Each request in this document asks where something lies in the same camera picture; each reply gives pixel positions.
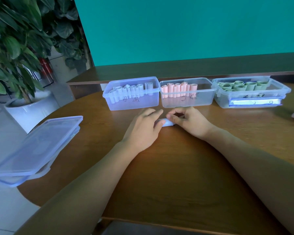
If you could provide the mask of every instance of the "green wall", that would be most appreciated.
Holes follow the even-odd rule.
[[[96,66],[294,52],[294,0],[75,0]]]

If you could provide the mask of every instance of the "plastic container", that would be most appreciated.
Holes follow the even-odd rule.
[[[266,90],[225,91],[217,83],[220,82],[268,82]],[[222,108],[260,108],[282,105],[281,101],[291,89],[284,84],[271,79],[270,76],[230,77],[212,80],[212,88],[216,88],[215,101]]]
[[[187,82],[188,84],[197,84],[197,90],[173,93],[160,92],[163,107],[173,108],[178,106],[205,106],[212,103],[215,89],[212,87],[212,82],[205,77],[161,81],[160,87],[167,85],[168,83],[176,84],[183,82]]]
[[[145,83],[151,82],[153,88],[146,89]],[[110,93],[114,88],[123,88],[125,85],[137,86],[138,84],[143,84],[143,86],[135,87],[133,92],[118,92],[116,89],[114,94]],[[102,96],[106,99],[110,110],[129,110],[159,105],[159,91],[159,81],[156,77],[142,77],[110,81]]]
[[[15,152],[0,159],[0,184],[15,187],[45,175],[79,132],[82,120],[82,116],[49,119],[34,129]]]

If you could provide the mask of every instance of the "finger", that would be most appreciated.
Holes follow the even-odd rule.
[[[155,109],[151,109],[151,108],[148,108],[148,109],[144,109],[141,113],[142,116],[148,116],[150,115],[151,113],[155,112],[156,110]]]
[[[154,132],[157,133],[157,134],[159,134],[162,126],[164,125],[164,123],[165,123],[165,120],[159,120],[157,122],[156,126],[154,127]]]
[[[153,112],[149,116],[153,119],[153,121],[156,121],[162,113],[163,113],[163,110],[160,109],[160,110]]]
[[[179,125],[179,126],[182,126],[183,122],[185,121],[185,119],[181,119],[179,117],[177,117],[176,115],[173,115],[173,114],[167,114],[167,119],[170,120],[171,122]]]
[[[168,114],[173,114],[173,115],[174,115],[175,113],[185,114],[185,113],[186,113],[186,109],[187,109],[187,107],[176,107],[176,108],[170,110],[170,111],[168,112]]]

